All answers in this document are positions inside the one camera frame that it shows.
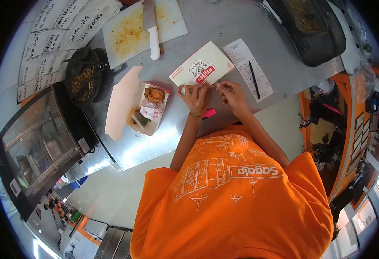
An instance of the orange t-shirt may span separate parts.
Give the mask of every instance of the orange t-shirt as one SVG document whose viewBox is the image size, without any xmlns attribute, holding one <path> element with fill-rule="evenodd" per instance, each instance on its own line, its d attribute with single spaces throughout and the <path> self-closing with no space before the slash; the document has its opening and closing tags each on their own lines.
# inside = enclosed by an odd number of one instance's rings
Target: orange t-shirt
<svg viewBox="0 0 379 259">
<path fill-rule="evenodd" d="M 320 258 L 333 219 L 309 153 L 284 169 L 241 130 L 198 139 L 181 170 L 150 170 L 132 258 Z"/>
</svg>

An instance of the pink highlighter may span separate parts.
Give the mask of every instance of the pink highlighter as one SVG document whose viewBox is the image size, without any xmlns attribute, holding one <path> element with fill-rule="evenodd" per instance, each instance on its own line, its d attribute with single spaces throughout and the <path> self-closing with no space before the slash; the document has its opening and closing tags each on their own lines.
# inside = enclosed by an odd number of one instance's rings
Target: pink highlighter
<svg viewBox="0 0 379 259">
<path fill-rule="evenodd" d="M 213 116 L 216 113 L 214 108 L 208 109 L 205 113 L 204 116 L 202 117 L 202 120 L 207 119 L 211 116 Z"/>
</svg>

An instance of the fried chicken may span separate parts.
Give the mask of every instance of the fried chicken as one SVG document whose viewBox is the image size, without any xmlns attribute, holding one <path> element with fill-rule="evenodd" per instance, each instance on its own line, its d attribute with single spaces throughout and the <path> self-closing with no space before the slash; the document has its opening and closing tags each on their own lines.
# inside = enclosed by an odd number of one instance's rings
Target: fried chicken
<svg viewBox="0 0 379 259">
<path fill-rule="evenodd" d="M 145 88 L 145 93 L 143 95 L 151 102 L 160 102 L 165 100 L 165 92 L 152 86 Z"/>
</svg>

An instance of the knife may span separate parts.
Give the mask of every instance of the knife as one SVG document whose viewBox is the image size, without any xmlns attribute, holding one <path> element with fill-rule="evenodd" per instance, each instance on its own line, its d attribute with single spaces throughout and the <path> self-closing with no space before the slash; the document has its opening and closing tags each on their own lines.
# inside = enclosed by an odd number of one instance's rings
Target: knife
<svg viewBox="0 0 379 259">
<path fill-rule="evenodd" d="M 143 4 L 143 29 L 149 31 L 149 46 L 151 48 L 151 59 L 157 60 L 161 56 L 159 49 L 158 28 L 155 22 L 154 0 L 145 0 Z"/>
</svg>

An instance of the handwritten schedule paper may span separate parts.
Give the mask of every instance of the handwritten schedule paper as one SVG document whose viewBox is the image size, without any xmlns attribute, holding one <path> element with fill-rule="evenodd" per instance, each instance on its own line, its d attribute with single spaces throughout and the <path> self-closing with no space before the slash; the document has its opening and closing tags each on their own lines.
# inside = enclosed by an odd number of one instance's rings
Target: handwritten schedule paper
<svg viewBox="0 0 379 259">
<path fill-rule="evenodd" d="M 242 39 L 238 39 L 227 46 L 223 47 L 225 53 L 236 66 L 237 70 L 243 77 L 245 83 L 249 87 L 251 93 L 253 94 L 256 102 L 260 102 L 265 99 L 267 96 L 273 93 L 273 89 L 270 86 L 269 81 L 267 80 L 263 70 L 257 64 L 253 55 L 248 49 L 248 46 L 244 43 Z M 257 87 L 259 89 L 260 99 L 257 97 L 256 88 L 254 86 L 253 76 L 251 75 L 251 70 L 248 65 L 248 62 L 251 62 L 253 67 L 254 75 L 257 81 Z"/>
<path fill-rule="evenodd" d="M 25 45 L 17 101 L 63 80 L 62 61 L 85 47 L 121 7 L 113 0 L 46 0 Z"/>
</svg>

